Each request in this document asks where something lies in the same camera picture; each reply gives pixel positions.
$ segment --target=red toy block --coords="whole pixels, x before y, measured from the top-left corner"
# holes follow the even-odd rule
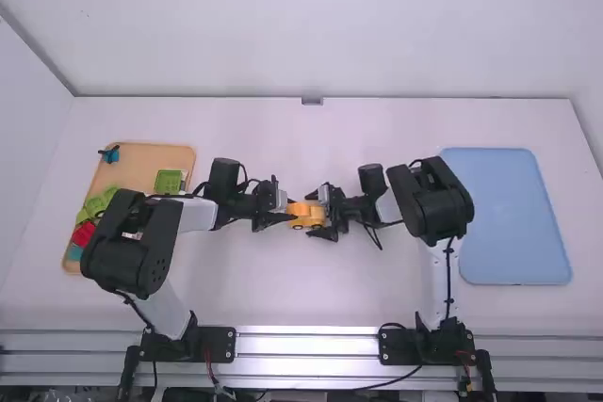
[[[91,221],[85,221],[82,226],[75,229],[72,235],[72,242],[79,247],[85,247],[92,239],[96,226]]]

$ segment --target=metal extrusion frame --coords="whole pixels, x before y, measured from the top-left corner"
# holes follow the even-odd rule
[[[376,328],[237,327],[236,359],[214,372],[234,388],[353,389],[399,377],[413,366],[382,366]],[[0,330],[0,385],[116,386],[125,350],[141,332]],[[603,336],[480,334],[499,391],[603,393]],[[157,364],[159,386],[210,388],[202,363]],[[456,390],[456,369],[425,366],[389,390]],[[477,389],[480,382],[475,381]],[[142,362],[135,385],[152,386]]]

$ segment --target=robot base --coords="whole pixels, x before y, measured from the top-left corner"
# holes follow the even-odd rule
[[[385,324],[379,329],[379,361],[382,365],[476,365],[473,333],[455,317],[443,321],[438,330],[427,330],[420,318],[416,330],[400,327]]]
[[[146,330],[140,341],[142,362],[229,363],[235,359],[236,330],[232,327],[199,327],[191,312],[182,339]]]

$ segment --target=green toy block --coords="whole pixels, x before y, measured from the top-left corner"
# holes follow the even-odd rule
[[[88,214],[88,211],[84,207],[82,207],[77,213],[77,217],[75,217],[75,224],[79,225],[80,223],[88,220],[89,218],[90,215]]]
[[[182,171],[179,169],[161,169],[155,178],[155,193],[160,195],[178,195],[182,183]]]
[[[88,215],[95,218],[96,215],[106,208],[105,201],[101,197],[92,197],[86,200],[86,211]]]
[[[103,201],[105,202],[105,209],[109,206],[109,203],[111,202],[111,199],[113,198],[113,195],[115,195],[115,192],[117,192],[120,188],[117,187],[116,185],[112,185],[111,187],[108,187],[105,189],[105,191],[103,192]]]

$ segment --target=blue mat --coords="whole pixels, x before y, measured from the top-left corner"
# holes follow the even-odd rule
[[[473,284],[567,284],[572,269],[534,154],[448,148],[442,158],[467,188],[475,219],[459,250]]]

